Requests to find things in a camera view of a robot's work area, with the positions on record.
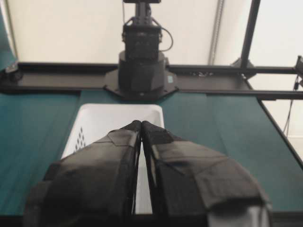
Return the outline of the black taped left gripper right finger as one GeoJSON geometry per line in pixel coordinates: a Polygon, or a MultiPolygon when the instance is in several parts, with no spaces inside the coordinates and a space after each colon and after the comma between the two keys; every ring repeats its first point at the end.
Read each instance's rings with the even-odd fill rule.
{"type": "Polygon", "coordinates": [[[240,163],[148,121],[142,140],[152,210],[178,227],[270,227],[271,204],[240,163]]]}

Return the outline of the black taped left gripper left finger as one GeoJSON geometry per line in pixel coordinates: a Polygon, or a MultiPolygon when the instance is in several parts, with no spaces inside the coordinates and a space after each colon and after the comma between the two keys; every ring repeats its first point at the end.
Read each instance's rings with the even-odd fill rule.
{"type": "Polygon", "coordinates": [[[134,213],[141,122],[50,164],[26,201],[26,227],[119,227],[134,213]]]}

